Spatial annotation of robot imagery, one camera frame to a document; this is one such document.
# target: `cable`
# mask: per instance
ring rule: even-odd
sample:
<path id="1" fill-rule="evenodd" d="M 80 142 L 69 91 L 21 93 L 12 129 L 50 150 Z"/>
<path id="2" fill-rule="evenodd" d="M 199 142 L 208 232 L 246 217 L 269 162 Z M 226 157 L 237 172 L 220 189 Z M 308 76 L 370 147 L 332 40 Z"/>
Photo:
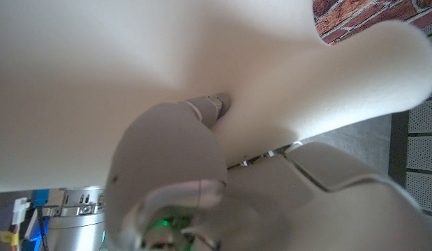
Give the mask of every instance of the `cable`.
<path id="1" fill-rule="evenodd" d="M 44 251 L 48 251 L 47 239 L 45 237 L 45 228 L 43 227 L 42 207 L 37 207 L 37 216 L 39 221 L 40 235 L 42 236 L 42 246 Z"/>

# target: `silver metal part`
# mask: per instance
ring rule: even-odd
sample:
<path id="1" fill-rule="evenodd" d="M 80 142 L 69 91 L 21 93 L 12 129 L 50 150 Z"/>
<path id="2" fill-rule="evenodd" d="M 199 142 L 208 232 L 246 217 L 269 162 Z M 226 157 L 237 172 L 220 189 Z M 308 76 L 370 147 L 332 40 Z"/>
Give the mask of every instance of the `silver metal part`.
<path id="1" fill-rule="evenodd" d="M 55 251 L 98 251 L 102 245 L 103 232 L 103 221 L 80 227 L 49 228 L 47 231 L 47 243 L 49 249 Z"/>
<path id="2" fill-rule="evenodd" d="M 62 205 L 43 209 L 50 216 L 50 250 L 100 250 L 105 235 L 102 193 L 99 187 L 65 189 Z"/>

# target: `red brick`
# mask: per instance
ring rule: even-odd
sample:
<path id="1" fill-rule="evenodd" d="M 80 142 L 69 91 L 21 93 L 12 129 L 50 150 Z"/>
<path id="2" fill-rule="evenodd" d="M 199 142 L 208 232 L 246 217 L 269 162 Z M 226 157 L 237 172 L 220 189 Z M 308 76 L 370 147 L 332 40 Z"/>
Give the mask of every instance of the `red brick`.
<path id="1" fill-rule="evenodd" d="M 417 6 L 420 8 L 432 7 L 432 0 L 416 0 Z"/>
<path id="2" fill-rule="evenodd" d="M 352 18 L 349 20 L 349 22 L 345 23 L 343 27 L 355 27 L 361 24 L 362 22 L 366 21 L 368 18 L 370 18 L 372 15 L 378 13 L 385 7 L 383 3 L 377 3 L 375 5 L 371 5 L 368 8 L 364 9 L 358 16 Z"/>
<path id="3" fill-rule="evenodd" d="M 332 43 L 334 40 L 336 40 L 337 38 L 341 37 L 342 35 L 344 35 L 346 32 L 346 30 L 343 29 L 337 29 L 336 31 L 332 32 L 331 34 L 325 36 L 324 38 L 322 38 L 326 43 Z"/>
<path id="4" fill-rule="evenodd" d="M 413 21 L 412 24 L 418 28 L 424 28 L 425 26 L 432 24 L 432 11 L 423 17 L 419 17 L 419 19 Z"/>
<path id="5" fill-rule="evenodd" d="M 379 15 L 376 15 L 372 19 L 368 20 L 366 23 L 361 25 L 357 29 L 353 29 L 350 33 L 346 34 L 341 40 L 345 40 L 371 26 L 377 24 L 379 22 L 387 21 L 387 20 L 407 20 L 410 17 L 413 17 L 417 14 L 416 9 L 412 5 L 410 0 L 403 1 L 400 4 L 397 4 L 387 10 L 383 11 Z"/>
<path id="6" fill-rule="evenodd" d="M 313 14 L 316 18 L 321 17 L 338 1 L 340 0 L 313 0 Z"/>
<path id="7" fill-rule="evenodd" d="M 324 34 L 332 30 L 370 2 L 372 2 L 372 0 L 345 0 L 327 13 L 322 19 L 318 20 L 316 24 L 318 33 Z"/>

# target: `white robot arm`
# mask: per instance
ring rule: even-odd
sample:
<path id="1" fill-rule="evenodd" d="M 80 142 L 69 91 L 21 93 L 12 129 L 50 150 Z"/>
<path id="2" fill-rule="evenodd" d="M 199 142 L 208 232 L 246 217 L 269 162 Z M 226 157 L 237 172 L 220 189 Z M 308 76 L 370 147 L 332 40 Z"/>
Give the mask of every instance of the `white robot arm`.
<path id="1" fill-rule="evenodd" d="M 208 129 L 223 94 L 152 107 L 127 129 L 105 222 L 122 250 L 432 250 L 432 230 L 386 176 L 324 144 L 227 171 Z"/>

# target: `green led light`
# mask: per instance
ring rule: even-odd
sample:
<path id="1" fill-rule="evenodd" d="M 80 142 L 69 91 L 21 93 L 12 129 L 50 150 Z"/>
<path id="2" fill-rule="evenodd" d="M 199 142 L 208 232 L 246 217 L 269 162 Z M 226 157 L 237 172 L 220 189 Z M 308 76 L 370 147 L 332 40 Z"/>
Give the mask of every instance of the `green led light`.
<path id="1" fill-rule="evenodd" d="M 161 227 L 161 226 L 169 227 L 170 223 L 167 220 L 163 220 L 163 219 L 157 220 L 154 223 L 152 223 L 149 227 L 147 227 L 147 229 L 149 230 L 149 229 L 153 229 L 154 227 Z"/>

